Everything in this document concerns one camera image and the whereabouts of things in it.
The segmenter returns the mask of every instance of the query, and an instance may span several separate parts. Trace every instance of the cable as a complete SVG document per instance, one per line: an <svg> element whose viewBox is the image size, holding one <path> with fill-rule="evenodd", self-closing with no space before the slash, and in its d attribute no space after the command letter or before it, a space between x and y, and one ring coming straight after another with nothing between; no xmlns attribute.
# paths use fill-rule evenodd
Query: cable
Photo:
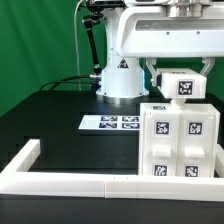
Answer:
<svg viewBox="0 0 224 224"><path fill-rule="evenodd" d="M146 68L146 58L142 59L142 69L145 71Z"/></svg>
<svg viewBox="0 0 224 224"><path fill-rule="evenodd" d="M54 90L58 85L61 84L60 82L70 81L70 80L74 80L74 79L84 79L84 78L89 78L89 75L72 76L72 77L68 77L68 78L62 79L59 82L56 82L49 90Z"/></svg>
<svg viewBox="0 0 224 224"><path fill-rule="evenodd" d="M77 12L79 6L84 0L80 0L76 5L75 13L74 13L74 30L75 30L75 49L76 49L76 62L77 62L77 74L80 76L80 59L79 59L79 46L78 46L78 32L77 32Z"/></svg>
<svg viewBox="0 0 224 224"><path fill-rule="evenodd" d="M90 83L88 82L70 82L70 81L56 81L56 82L48 82L46 84L44 84L43 86L41 86L41 88L39 89L39 91L42 91L44 87L48 86L48 85L52 85L52 84L62 84L62 83L67 83L67 84L77 84L77 85L80 85L80 84L86 84L86 85L90 85Z"/></svg>

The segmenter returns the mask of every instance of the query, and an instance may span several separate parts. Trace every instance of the black tabletop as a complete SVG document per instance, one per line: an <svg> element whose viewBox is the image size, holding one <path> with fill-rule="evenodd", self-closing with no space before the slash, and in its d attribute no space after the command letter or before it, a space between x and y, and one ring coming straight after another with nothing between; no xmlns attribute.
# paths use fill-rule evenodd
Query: black tabletop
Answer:
<svg viewBox="0 0 224 224"><path fill-rule="evenodd" d="M147 102L168 102L151 95ZM213 95L192 103L224 103ZM31 138L41 155L31 171L137 174L138 131L79 130L84 115L139 115L139 104L114 105L92 92L36 92L0 118L0 170ZM222 223L224 203L46 196L0 196L0 223Z"/></svg>

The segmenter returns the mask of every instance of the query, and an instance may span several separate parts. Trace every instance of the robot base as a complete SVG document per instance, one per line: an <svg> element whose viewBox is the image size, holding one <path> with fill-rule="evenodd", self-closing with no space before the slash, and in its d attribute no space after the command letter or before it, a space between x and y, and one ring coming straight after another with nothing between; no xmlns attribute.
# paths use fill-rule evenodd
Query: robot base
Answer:
<svg viewBox="0 0 224 224"><path fill-rule="evenodd" d="M119 98L119 97L109 97L102 94L96 94L96 98L99 101L104 101L106 103L113 103L113 104L134 104L139 102L144 102L149 97L149 91L145 90L144 95L134 98Z"/></svg>

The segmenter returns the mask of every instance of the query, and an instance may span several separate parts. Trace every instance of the green backdrop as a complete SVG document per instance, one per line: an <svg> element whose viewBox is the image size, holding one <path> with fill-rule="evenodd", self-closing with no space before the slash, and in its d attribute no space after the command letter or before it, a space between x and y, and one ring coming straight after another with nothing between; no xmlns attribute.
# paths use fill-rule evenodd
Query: green backdrop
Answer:
<svg viewBox="0 0 224 224"><path fill-rule="evenodd" d="M0 116L40 86L77 75L73 13L75 0L0 0ZM88 11L78 13L81 74L92 72L92 58L81 22ZM94 28L100 63L105 60L105 30ZM207 92L224 100L224 59L208 76ZM202 68L201 59L160 59L158 67ZM146 73L146 85L150 75Z"/></svg>

